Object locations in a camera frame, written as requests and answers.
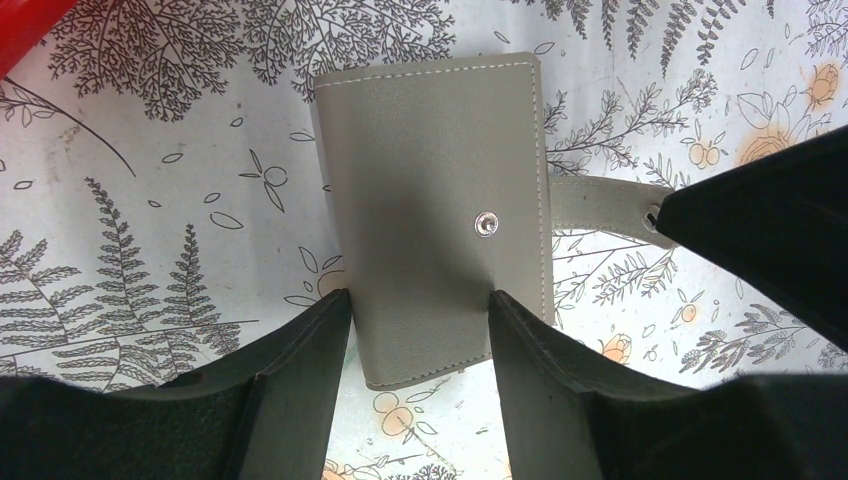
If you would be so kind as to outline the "grey card holder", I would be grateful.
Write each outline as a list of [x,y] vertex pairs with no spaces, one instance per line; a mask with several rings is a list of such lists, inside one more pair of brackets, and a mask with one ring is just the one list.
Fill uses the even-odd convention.
[[313,112],[371,390],[487,360],[493,291],[551,323],[558,230],[673,247],[652,223],[669,188],[549,178],[533,54],[323,74]]

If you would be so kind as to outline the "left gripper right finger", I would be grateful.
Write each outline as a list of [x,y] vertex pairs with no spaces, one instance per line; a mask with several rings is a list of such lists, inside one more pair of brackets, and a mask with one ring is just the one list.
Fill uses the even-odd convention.
[[488,304],[516,479],[843,479],[847,379],[752,375],[698,390],[618,364],[508,293]]

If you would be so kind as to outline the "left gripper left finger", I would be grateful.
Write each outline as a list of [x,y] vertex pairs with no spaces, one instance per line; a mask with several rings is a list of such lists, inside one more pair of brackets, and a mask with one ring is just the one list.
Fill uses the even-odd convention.
[[5,479],[317,479],[351,325],[338,289],[159,387],[1,381]]

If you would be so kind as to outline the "floral table mat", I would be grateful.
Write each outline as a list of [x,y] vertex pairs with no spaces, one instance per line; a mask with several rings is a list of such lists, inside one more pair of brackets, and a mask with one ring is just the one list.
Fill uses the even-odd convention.
[[[680,189],[847,126],[847,1],[78,1],[1,75],[1,375],[164,383],[342,288],[313,81],[502,52],[542,65],[549,178]],[[614,362],[847,375],[694,253],[552,240],[554,325]],[[513,479],[491,361],[378,393],[349,342],[324,479]]]

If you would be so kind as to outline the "red plastic bin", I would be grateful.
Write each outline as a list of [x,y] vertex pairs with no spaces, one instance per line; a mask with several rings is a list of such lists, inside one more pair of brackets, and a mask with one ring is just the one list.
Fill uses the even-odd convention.
[[1,77],[5,77],[77,0],[1,0]]

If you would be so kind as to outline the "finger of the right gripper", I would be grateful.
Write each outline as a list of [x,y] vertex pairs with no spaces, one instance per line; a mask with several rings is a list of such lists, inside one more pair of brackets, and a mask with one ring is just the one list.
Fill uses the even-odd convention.
[[847,129],[667,196],[659,233],[847,347]]

